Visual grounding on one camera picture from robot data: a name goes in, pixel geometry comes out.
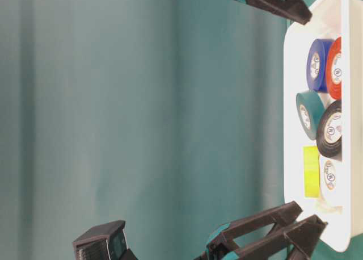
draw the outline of red tape roll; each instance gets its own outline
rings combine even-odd
[[[334,99],[341,99],[341,81],[343,70],[341,68],[341,37],[334,41],[330,48],[326,67],[326,80],[328,92]]]

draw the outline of blue tape roll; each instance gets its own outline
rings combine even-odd
[[[310,90],[328,92],[325,69],[333,42],[330,39],[316,39],[310,48],[306,64],[306,79]]]

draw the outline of teal tape roll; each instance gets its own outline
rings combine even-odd
[[[296,108],[305,133],[315,140],[320,119],[324,114],[322,100],[316,92],[305,91],[296,95]]]

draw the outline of black tape roll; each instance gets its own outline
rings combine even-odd
[[[321,155],[331,158],[341,153],[341,100],[333,102],[324,112],[316,133]]]

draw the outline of white tape roll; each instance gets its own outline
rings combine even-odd
[[[320,189],[322,197],[332,207],[343,205],[341,161],[320,155]]]

